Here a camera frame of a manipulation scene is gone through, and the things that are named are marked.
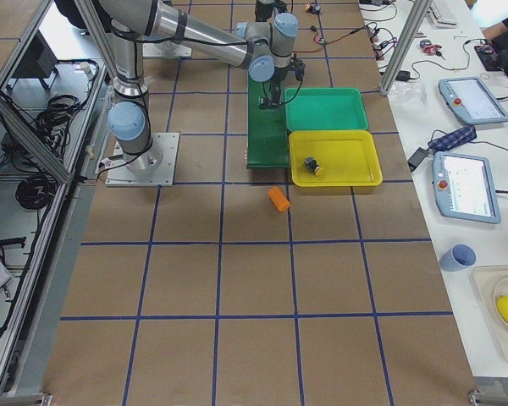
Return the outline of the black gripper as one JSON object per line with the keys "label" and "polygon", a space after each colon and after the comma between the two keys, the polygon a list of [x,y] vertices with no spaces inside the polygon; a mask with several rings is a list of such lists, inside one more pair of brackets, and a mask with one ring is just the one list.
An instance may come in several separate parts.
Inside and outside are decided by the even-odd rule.
{"label": "black gripper", "polygon": [[281,108],[284,105],[284,101],[281,99],[282,94],[282,82],[285,80],[289,72],[288,68],[275,68],[273,77],[269,82],[270,99],[266,96],[259,99],[260,109]]}

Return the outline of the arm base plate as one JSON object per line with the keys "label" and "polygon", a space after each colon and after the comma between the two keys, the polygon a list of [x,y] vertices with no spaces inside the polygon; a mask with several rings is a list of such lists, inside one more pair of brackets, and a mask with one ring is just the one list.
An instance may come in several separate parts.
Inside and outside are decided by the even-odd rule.
{"label": "arm base plate", "polygon": [[186,59],[191,58],[192,50],[171,41],[145,43],[143,57],[147,59]]}
{"label": "arm base plate", "polygon": [[152,148],[133,159],[127,155],[110,164],[105,184],[109,187],[172,186],[179,148],[179,133],[152,133]]}

